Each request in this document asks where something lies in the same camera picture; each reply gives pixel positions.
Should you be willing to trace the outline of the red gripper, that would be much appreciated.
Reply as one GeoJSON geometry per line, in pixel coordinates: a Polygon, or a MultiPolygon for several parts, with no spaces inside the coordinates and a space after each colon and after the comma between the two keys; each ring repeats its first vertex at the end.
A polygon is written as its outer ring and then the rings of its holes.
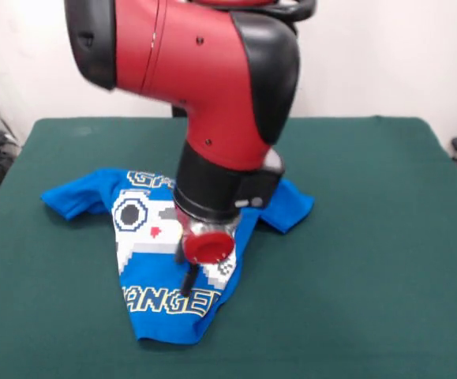
{"type": "Polygon", "coordinates": [[[181,287],[181,295],[189,297],[197,280],[199,265],[216,264],[227,259],[234,250],[234,220],[208,223],[177,211],[182,235],[174,254],[178,265],[189,262],[181,287]]]}

